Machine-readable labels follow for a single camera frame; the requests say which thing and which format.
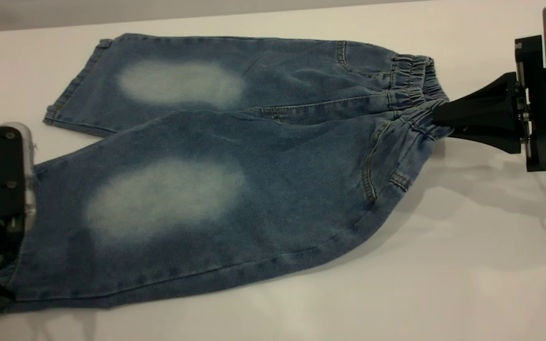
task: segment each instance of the blue denim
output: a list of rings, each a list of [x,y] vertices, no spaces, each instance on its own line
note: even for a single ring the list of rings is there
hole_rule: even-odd
[[[104,39],[44,122],[104,136],[35,168],[4,312],[111,308],[326,263],[410,188],[447,102],[433,61],[351,41]]]

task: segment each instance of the white table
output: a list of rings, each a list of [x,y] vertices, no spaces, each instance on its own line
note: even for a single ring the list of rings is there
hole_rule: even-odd
[[[45,161],[97,138],[41,119],[102,37],[349,39],[426,54],[451,99],[515,70],[513,39],[542,33],[546,0],[437,0],[0,32],[0,122]],[[0,317],[0,341],[546,341],[546,172],[446,139],[380,231],[320,268],[222,293],[112,311]]]

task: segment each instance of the pant leg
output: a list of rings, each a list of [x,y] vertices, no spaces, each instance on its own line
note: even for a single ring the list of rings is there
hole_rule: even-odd
[[[351,41],[126,34],[100,42],[44,122],[109,136],[183,110],[250,109],[316,124],[409,108],[401,99],[423,89],[410,69],[430,62]]]
[[[6,312],[110,308],[321,265],[386,220],[433,144],[443,99],[291,125],[180,112],[37,169],[39,213],[0,283]]]

